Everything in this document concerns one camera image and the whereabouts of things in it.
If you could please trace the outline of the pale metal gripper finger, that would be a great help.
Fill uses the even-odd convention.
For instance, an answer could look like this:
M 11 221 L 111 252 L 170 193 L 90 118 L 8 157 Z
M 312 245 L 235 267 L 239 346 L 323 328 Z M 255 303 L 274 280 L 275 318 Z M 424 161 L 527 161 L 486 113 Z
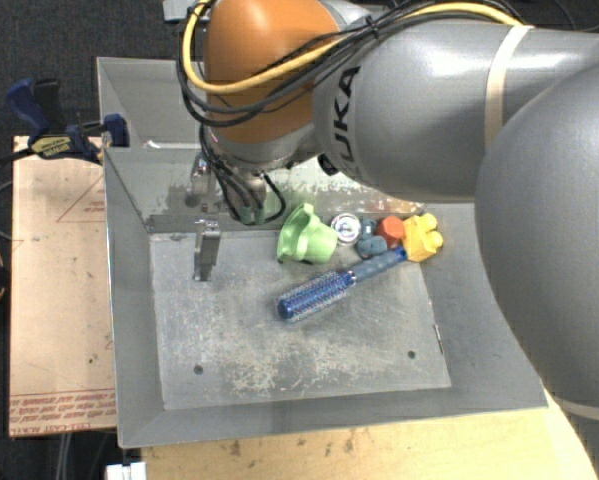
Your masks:
M 205 282 L 211 279 L 217 263 L 221 230 L 214 219 L 201 220 L 195 228 L 194 280 Z
M 185 191 L 186 205 L 189 207 L 209 207 L 214 200 L 214 194 L 215 179 L 211 164 L 203 153 L 197 153 Z

